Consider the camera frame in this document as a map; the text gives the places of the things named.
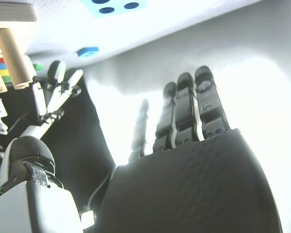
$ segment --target wooden board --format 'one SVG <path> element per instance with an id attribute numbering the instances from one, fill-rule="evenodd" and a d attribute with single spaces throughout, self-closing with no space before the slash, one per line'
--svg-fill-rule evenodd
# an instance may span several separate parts
<path id="1" fill-rule="evenodd" d="M 23 55 L 36 33 L 37 21 L 34 6 L 0 2 L 0 58 L 5 60 L 15 89 L 32 82 Z"/>

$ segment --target yellow block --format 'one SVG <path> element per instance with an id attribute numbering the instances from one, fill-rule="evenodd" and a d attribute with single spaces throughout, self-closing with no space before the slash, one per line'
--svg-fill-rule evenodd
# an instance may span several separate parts
<path id="1" fill-rule="evenodd" d="M 0 75 L 1 76 L 10 76 L 9 71 L 7 69 L 0 70 Z"/>

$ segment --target light blue board with holes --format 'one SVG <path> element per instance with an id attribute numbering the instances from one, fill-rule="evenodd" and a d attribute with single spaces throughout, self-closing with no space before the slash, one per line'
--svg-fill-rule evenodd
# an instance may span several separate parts
<path id="1" fill-rule="evenodd" d="M 139 11 L 146 8 L 146 0 L 82 0 L 97 18 Z"/>

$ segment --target screw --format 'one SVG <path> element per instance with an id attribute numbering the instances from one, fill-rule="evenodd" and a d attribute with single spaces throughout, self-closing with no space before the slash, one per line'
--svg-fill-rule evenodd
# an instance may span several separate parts
<path id="1" fill-rule="evenodd" d="M 217 129 L 217 130 L 215 131 L 215 133 L 216 133 L 216 134 L 220 134 L 220 133 L 222 133 L 222 130 L 221 130 L 221 129 Z"/>

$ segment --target blue block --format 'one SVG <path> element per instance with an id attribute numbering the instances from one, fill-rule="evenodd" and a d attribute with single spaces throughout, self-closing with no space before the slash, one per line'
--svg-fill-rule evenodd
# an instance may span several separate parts
<path id="1" fill-rule="evenodd" d="M 77 51 L 78 57 L 90 57 L 99 52 L 98 47 L 85 47 Z"/>
<path id="2" fill-rule="evenodd" d="M 147 7 L 147 0 L 81 0 L 97 18 L 139 11 Z"/>
<path id="3" fill-rule="evenodd" d="M 6 64 L 5 63 L 0 63 L 0 70 L 2 69 L 7 69 Z"/>

